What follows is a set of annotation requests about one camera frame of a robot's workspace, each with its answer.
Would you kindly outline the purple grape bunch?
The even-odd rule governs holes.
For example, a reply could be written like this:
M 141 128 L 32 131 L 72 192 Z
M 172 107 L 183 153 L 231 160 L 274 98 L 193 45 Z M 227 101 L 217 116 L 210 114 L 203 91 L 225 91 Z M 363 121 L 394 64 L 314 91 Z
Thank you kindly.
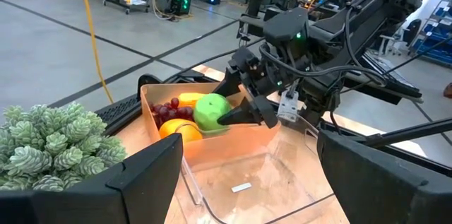
M 150 111 L 157 128 L 171 119 L 185 119 L 194 121 L 194 110 L 191 105 L 182 102 L 179 98 L 172 98 L 164 104 L 149 103 Z

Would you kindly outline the orange fruit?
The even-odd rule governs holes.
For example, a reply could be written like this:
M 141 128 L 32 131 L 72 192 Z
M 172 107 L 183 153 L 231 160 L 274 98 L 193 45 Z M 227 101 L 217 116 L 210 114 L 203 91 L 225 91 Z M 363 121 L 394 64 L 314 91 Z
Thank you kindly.
M 181 134 L 184 143 L 198 141 L 203 138 L 197 124 L 187 119 L 170 119 L 163 123 L 159 129 L 160 138 L 174 133 Z

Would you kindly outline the green apple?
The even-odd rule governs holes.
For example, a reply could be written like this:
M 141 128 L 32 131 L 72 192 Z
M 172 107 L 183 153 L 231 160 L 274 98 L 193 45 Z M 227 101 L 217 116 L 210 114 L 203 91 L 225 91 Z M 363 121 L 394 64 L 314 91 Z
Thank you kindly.
M 196 102 L 194 120 L 202 131 L 226 129 L 226 125 L 218 123 L 218 119 L 232 109 L 229 101 L 217 93 L 204 95 Z

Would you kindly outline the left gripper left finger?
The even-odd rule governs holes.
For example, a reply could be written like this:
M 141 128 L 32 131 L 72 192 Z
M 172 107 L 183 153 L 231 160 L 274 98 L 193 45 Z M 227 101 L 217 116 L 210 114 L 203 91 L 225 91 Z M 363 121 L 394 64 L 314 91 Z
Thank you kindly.
M 163 224 L 182 157 L 171 134 L 67 190 L 0 192 L 0 224 Z

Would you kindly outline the clear plastic bin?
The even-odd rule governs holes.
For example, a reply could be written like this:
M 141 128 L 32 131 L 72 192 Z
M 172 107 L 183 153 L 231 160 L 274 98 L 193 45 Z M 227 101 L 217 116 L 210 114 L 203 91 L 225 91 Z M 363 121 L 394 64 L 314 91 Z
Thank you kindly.
M 184 224 L 340 224 L 346 217 L 299 122 L 234 125 L 184 140 L 175 196 Z

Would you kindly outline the green succulent plant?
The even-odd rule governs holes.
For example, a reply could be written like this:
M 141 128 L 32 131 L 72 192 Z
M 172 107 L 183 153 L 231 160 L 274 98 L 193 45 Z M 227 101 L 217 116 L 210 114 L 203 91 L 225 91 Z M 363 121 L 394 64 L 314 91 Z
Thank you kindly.
M 103 119 L 76 102 L 4 110 L 0 191 L 63 191 L 120 163 L 126 149 Z

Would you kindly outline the black box green lights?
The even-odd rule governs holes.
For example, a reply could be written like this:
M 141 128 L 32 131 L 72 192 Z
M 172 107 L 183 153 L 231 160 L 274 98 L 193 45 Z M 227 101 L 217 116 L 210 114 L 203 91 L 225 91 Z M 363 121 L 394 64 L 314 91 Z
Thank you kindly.
M 188 15 L 191 8 L 191 0 L 171 0 L 170 9 L 177 16 Z

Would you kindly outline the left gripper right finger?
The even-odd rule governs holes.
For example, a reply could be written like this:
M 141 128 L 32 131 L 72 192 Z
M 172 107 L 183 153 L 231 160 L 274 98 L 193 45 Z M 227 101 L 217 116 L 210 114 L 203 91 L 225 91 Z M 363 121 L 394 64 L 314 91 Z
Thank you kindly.
M 351 224 L 452 224 L 452 177 L 331 131 L 317 153 Z

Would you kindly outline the black office chair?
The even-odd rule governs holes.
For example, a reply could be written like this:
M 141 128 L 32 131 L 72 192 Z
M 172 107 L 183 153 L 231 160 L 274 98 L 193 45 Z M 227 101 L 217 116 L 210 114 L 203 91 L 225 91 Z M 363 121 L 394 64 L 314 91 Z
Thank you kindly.
M 417 36 L 421 22 L 420 19 L 415 19 L 407 27 L 400 26 L 391 36 L 381 35 L 378 55 L 386 56 L 392 54 L 400 56 L 403 51 L 406 51 L 410 47 Z

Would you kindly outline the blue storage bin shelf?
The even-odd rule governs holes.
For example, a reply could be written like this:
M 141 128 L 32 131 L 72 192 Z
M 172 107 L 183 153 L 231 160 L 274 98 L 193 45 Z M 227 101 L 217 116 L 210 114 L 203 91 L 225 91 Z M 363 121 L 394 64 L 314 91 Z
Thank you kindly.
M 452 0 L 440 0 L 429 17 L 421 24 L 409 54 L 425 52 L 422 59 L 452 67 Z

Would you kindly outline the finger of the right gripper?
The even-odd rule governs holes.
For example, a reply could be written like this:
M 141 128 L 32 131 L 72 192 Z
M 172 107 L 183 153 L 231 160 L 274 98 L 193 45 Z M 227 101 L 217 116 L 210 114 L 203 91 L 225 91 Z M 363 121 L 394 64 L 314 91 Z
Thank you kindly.
M 218 118 L 217 122 L 221 125 L 260 124 L 263 122 L 271 129 L 278 123 L 278 118 L 267 98 L 259 95 L 252 101 L 244 98 L 239 106 Z
M 247 70 L 242 70 L 238 66 L 227 67 L 224 78 L 213 90 L 213 93 L 228 97 L 239 93 L 241 90 L 247 90 L 248 79 L 249 73 Z

